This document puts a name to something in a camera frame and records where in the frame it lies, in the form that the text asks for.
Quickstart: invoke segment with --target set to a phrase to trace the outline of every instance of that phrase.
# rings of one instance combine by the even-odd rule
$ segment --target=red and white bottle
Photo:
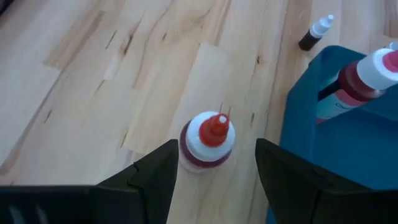
[[[231,154],[235,129],[226,114],[207,111],[189,121],[180,135],[180,164],[200,173],[220,166]]]
[[[379,49],[352,62],[318,93],[317,124],[379,98],[397,83],[398,51]]]

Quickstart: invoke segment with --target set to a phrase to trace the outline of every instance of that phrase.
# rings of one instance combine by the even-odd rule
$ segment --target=label
[[[338,90],[318,102],[317,124],[338,116],[339,114],[348,112],[364,103],[365,102],[350,97],[344,90]]]

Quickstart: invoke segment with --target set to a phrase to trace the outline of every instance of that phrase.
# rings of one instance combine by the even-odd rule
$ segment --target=blue container
[[[315,125],[322,82],[365,55],[323,49],[289,91],[280,146],[374,190],[398,189],[398,85],[359,108]],[[271,209],[267,223],[275,223]]]

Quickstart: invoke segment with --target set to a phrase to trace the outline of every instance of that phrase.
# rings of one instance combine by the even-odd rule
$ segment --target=red bottle tip
[[[383,57],[383,64],[391,72],[398,72],[398,50],[386,54]]]
[[[229,118],[226,114],[214,115],[200,125],[199,138],[209,147],[222,145],[229,129]]]

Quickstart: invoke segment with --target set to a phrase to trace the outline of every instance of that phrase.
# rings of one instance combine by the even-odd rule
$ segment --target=small brown bottle
[[[318,22],[314,23],[300,42],[298,42],[298,46],[305,51],[311,50],[329,30],[333,19],[334,16],[329,15],[327,17],[322,17]]]

